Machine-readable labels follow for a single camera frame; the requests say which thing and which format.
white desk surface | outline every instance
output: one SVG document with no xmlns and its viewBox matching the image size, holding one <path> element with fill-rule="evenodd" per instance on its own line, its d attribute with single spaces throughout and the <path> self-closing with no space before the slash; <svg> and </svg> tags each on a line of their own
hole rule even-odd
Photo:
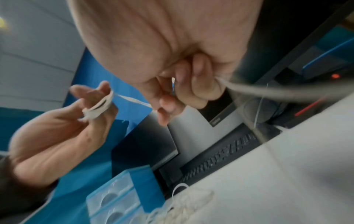
<svg viewBox="0 0 354 224">
<path fill-rule="evenodd" d="M 191 223 L 353 223 L 353 115 L 351 95 L 195 183 L 215 198 Z"/>
</svg>

hand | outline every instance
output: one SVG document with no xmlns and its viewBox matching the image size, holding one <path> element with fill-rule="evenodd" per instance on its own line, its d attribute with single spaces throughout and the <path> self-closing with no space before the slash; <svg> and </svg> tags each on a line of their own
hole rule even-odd
<svg viewBox="0 0 354 224">
<path fill-rule="evenodd" d="M 75 85 L 70 92 L 79 100 L 36 117 L 12 137 L 10 161 L 15 176 L 24 184 L 49 186 L 105 142 L 118 113 L 114 104 L 88 123 L 78 118 L 83 116 L 82 109 L 94 106 L 110 93 L 109 83 L 103 81 L 96 90 Z"/>
<path fill-rule="evenodd" d="M 203 108 L 247 50 L 262 0 L 68 0 L 79 32 L 106 69 L 136 87 L 166 125 Z M 171 96 L 176 78 L 176 97 Z"/>
</svg>

red light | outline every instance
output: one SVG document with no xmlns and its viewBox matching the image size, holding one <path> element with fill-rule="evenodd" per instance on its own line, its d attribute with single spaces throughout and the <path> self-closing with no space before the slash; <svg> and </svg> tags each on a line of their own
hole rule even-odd
<svg viewBox="0 0 354 224">
<path fill-rule="evenodd" d="M 332 74 L 332 79 L 339 79 L 340 75 L 339 74 Z"/>
</svg>

black monitor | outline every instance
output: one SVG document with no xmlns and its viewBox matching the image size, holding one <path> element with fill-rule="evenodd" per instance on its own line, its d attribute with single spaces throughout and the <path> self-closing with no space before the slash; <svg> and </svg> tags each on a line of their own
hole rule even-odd
<svg viewBox="0 0 354 224">
<path fill-rule="evenodd" d="M 354 11 L 354 0 L 264 0 L 235 76 L 265 85 Z M 199 112 L 214 127 L 236 109 L 230 94 Z"/>
</svg>

keyboard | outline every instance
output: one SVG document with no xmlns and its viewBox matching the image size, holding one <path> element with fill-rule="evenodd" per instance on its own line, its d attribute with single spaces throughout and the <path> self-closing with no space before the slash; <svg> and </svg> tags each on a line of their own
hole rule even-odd
<svg viewBox="0 0 354 224">
<path fill-rule="evenodd" d="M 259 124 L 257 128 L 268 140 L 280 134 L 279 129 L 268 124 Z M 260 145 L 253 132 L 241 124 L 181 167 L 183 177 L 176 184 L 186 183 L 190 186 Z"/>
</svg>

